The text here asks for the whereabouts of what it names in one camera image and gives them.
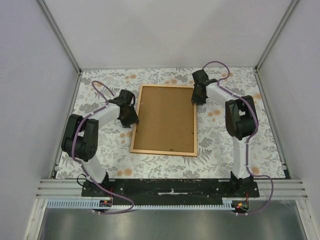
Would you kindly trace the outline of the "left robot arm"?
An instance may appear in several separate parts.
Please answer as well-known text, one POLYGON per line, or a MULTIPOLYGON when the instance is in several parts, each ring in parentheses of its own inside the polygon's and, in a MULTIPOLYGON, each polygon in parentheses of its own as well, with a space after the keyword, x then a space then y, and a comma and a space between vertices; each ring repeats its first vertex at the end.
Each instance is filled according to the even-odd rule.
POLYGON ((96 155, 99 130, 109 122, 119 120, 123 128, 139 123, 135 110, 136 97, 129 90, 122 89, 119 96, 110 99, 106 105, 94 110, 87 116, 72 114, 64 130, 61 149, 80 164, 87 179, 93 182, 93 191, 103 197, 110 192, 106 170, 96 155))

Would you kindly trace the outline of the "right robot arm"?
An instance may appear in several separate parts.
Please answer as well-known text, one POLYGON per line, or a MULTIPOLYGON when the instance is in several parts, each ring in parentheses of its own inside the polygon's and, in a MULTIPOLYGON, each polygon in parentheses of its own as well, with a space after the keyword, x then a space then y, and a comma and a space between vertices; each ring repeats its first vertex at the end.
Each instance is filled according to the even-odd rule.
POLYGON ((229 191, 240 197, 254 181, 249 170, 250 139, 258 131, 259 123, 253 98, 235 95, 222 87, 218 80, 209 79, 204 69, 193 72, 192 77, 193 104, 204 105, 207 99, 213 99, 224 106, 225 127, 233 142, 229 191))

